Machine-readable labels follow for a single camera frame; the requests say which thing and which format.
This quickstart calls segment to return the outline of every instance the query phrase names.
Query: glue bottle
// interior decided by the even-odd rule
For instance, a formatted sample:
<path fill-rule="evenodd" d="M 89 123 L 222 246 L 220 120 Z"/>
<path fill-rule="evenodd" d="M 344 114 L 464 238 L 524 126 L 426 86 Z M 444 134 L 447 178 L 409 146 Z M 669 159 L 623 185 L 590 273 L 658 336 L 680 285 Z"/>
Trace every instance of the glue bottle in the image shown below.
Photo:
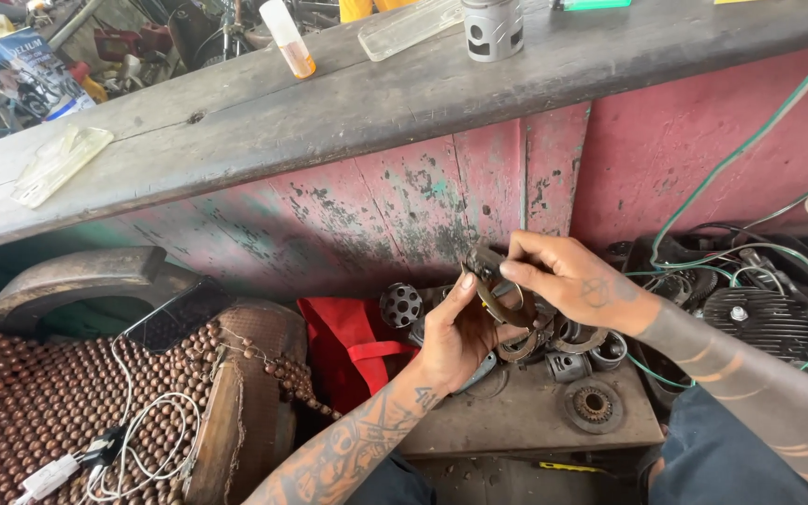
<path fill-rule="evenodd" d="M 304 45 L 301 34 L 292 16 L 289 14 L 283 0 L 267 0 L 260 6 L 260 17 L 264 19 L 270 35 L 279 47 L 279 52 L 286 57 L 286 63 L 292 68 L 292 73 L 299 79 L 304 79 L 317 69 L 313 63 L 310 52 Z"/>

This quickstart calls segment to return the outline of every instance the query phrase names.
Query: red object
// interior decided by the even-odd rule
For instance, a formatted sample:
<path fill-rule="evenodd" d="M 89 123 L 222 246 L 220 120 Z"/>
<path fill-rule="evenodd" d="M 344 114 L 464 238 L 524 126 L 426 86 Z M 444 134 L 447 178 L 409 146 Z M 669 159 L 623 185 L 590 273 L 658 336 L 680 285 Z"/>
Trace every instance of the red object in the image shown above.
<path fill-rule="evenodd" d="M 68 63 L 67 70 L 69 70 L 70 74 L 73 75 L 73 80 L 81 85 L 83 84 L 84 78 L 92 73 L 92 70 L 89 68 L 89 64 L 87 64 L 85 61 L 73 61 Z"/>
<path fill-rule="evenodd" d="M 139 29 L 139 35 L 142 36 L 145 52 L 158 51 L 159 53 L 167 54 L 173 47 L 171 31 L 166 26 L 146 22 Z"/>
<path fill-rule="evenodd" d="M 393 331 L 379 316 L 375 300 L 301 298 L 307 321 L 314 384 L 332 408 L 348 413 L 389 383 L 383 356 L 419 349 L 390 339 Z"/>
<path fill-rule="evenodd" d="M 141 58 L 144 52 L 142 35 L 128 29 L 96 28 L 93 38 L 99 58 L 105 61 L 123 61 L 128 54 Z"/>

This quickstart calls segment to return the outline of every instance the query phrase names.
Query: cylinder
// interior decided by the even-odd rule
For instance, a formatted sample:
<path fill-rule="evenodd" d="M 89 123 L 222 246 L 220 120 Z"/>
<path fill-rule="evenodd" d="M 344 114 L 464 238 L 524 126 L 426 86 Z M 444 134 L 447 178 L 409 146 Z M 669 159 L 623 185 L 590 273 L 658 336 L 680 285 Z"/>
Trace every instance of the cylinder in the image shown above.
<path fill-rule="evenodd" d="M 461 0 L 469 57 L 482 63 L 522 49 L 522 0 Z"/>
<path fill-rule="evenodd" d="M 313 57 L 304 45 L 301 33 L 298 33 L 298 27 L 283 0 L 267 0 L 260 6 L 260 17 L 264 19 L 279 52 L 283 54 L 295 77 L 304 79 L 313 74 L 317 65 L 313 63 Z"/>
<path fill-rule="evenodd" d="M 620 365 L 626 356 L 628 347 L 622 335 L 616 332 L 607 333 L 607 338 L 599 346 L 591 349 L 591 361 L 598 370 L 612 370 Z"/>

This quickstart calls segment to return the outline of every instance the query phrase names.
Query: clear plastic case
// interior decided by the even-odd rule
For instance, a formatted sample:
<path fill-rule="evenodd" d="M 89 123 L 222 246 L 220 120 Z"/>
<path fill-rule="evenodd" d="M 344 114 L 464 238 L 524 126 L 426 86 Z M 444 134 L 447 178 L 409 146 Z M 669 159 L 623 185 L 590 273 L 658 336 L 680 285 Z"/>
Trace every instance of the clear plastic case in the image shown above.
<path fill-rule="evenodd" d="M 113 139 L 114 134 L 107 130 L 80 131 L 74 125 L 67 125 L 60 137 L 36 150 L 33 161 L 14 182 L 12 200 L 36 209 Z"/>
<path fill-rule="evenodd" d="M 357 40 L 372 61 L 382 61 L 458 22 L 463 22 L 460 0 L 419 0 L 367 22 Z"/>

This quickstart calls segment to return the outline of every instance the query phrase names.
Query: person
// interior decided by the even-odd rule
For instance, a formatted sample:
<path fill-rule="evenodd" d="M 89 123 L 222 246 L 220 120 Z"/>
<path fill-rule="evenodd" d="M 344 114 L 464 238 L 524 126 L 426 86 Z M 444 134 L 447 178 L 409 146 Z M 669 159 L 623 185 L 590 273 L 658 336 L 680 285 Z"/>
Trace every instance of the person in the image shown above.
<path fill-rule="evenodd" d="M 500 270 L 570 319 L 644 341 L 697 380 L 673 405 L 662 457 L 644 480 L 647 502 L 808 505 L 807 374 L 641 289 L 575 239 L 514 232 Z M 410 364 L 301 446 L 244 504 L 434 503 L 393 450 L 502 338 L 458 317 L 475 305 L 476 282 L 462 275 L 426 315 L 425 344 Z"/>

